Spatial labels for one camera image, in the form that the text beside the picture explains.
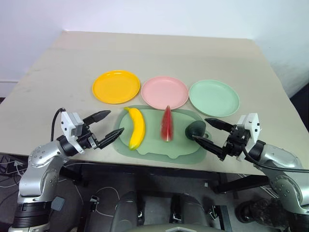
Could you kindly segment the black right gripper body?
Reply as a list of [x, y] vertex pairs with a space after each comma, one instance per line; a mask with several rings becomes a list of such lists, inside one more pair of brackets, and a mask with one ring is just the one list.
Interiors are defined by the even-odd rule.
[[239, 156], [247, 145], [249, 138], [249, 130], [234, 125], [223, 147], [224, 152], [230, 156]]

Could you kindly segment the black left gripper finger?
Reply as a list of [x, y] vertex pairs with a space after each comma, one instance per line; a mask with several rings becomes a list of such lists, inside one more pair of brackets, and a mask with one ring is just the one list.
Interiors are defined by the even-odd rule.
[[104, 139], [98, 142], [98, 148], [105, 148], [113, 143], [124, 131], [124, 128], [116, 129], [105, 136]]
[[86, 125], [91, 125], [93, 123], [100, 122], [101, 120], [103, 120], [110, 113], [111, 113], [110, 110], [99, 111], [99, 112], [96, 112], [96, 113], [94, 113], [94, 114], [84, 118], [83, 122]]

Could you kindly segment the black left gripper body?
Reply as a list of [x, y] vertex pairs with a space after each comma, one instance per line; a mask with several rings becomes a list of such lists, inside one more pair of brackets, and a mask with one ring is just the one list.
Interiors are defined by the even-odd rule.
[[90, 130], [90, 127], [86, 124], [83, 124], [81, 135], [77, 136], [77, 143], [82, 147], [82, 149], [100, 148], [99, 141]]

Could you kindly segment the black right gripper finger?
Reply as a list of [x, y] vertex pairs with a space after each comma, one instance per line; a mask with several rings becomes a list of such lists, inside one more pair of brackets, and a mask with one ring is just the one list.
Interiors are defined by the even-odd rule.
[[224, 161], [226, 154], [224, 153], [223, 148], [215, 145], [211, 140], [204, 137], [193, 135], [193, 139], [205, 150], [215, 154], [221, 161]]
[[231, 132], [235, 128], [235, 125], [229, 124], [217, 118], [205, 118], [205, 121], [212, 127], [226, 132]]

